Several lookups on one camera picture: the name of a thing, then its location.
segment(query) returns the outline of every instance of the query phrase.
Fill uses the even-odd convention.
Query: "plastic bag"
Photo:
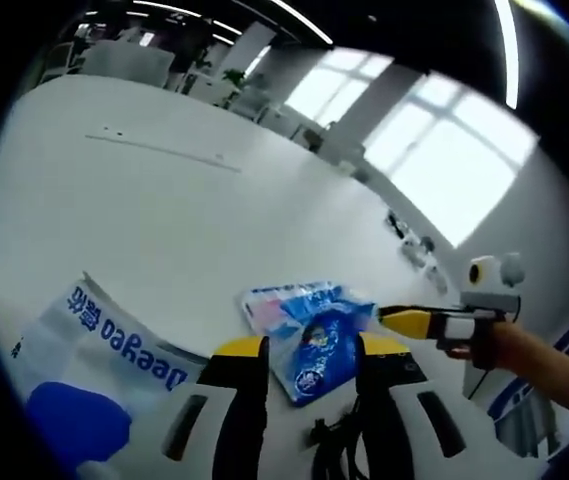
[[[122,448],[132,419],[197,381],[205,363],[160,340],[85,275],[26,328],[7,366],[26,415],[74,473]]]
[[[355,376],[356,337],[375,304],[332,282],[256,288],[241,299],[258,335],[270,337],[270,365],[296,406]]]

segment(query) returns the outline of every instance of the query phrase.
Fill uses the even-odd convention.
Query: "table surface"
[[[386,212],[355,180],[229,112],[123,80],[53,80],[16,103],[0,139],[0,347],[83,270],[201,355],[249,334],[237,297],[251,287],[333,280],[384,304],[450,305],[454,292],[440,297],[400,256]],[[427,375],[461,391],[461,362],[408,343]],[[303,428],[354,398],[350,382],[294,410],[270,390],[265,478],[301,450]]]

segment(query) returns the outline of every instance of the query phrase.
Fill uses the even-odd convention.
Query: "white plastic bag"
[[[115,453],[137,414],[197,381],[206,363],[160,340],[86,274],[26,328],[11,357],[27,415],[71,471]]]

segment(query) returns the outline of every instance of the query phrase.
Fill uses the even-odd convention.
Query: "desk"
[[[386,205],[314,154],[232,113],[112,78],[66,76],[13,108],[0,140],[0,347],[88,271],[166,340],[201,355],[249,334],[237,295],[309,280],[381,303],[450,305],[398,253]],[[463,363],[414,344],[461,391]],[[260,471],[338,415],[353,382],[303,409],[271,384]]]

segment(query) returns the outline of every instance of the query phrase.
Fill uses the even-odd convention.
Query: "blue plastic bag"
[[[242,299],[253,329],[270,337],[271,368],[296,406],[355,376],[356,337],[374,307],[331,282],[254,289]]]

